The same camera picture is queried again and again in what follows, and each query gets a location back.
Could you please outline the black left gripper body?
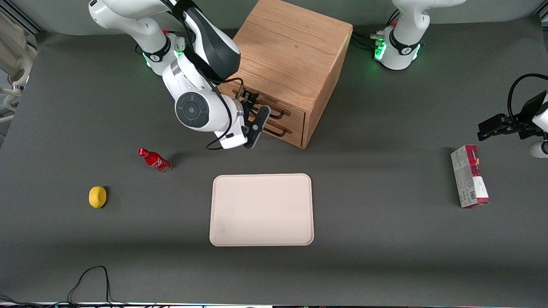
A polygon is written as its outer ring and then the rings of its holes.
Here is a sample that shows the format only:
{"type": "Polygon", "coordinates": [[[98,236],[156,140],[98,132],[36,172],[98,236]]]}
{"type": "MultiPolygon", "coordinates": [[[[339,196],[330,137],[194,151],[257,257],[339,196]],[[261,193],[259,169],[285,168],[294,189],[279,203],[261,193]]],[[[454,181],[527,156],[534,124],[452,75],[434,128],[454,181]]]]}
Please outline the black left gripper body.
{"type": "Polygon", "coordinates": [[[512,110],[513,91],[507,99],[510,127],[519,130],[520,139],[539,136],[547,139],[547,92],[542,91],[532,99],[527,100],[521,111],[515,114],[512,110]]]}

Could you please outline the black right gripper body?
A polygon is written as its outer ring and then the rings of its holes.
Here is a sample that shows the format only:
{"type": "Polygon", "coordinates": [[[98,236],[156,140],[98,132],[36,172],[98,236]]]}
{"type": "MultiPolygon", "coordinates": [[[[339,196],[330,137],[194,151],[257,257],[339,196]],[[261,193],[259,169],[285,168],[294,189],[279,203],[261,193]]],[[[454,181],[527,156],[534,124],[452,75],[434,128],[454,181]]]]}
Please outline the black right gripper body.
{"type": "Polygon", "coordinates": [[[241,100],[243,107],[243,130],[258,130],[259,129],[259,113],[254,112],[254,104],[247,104],[245,99],[241,100]]]}

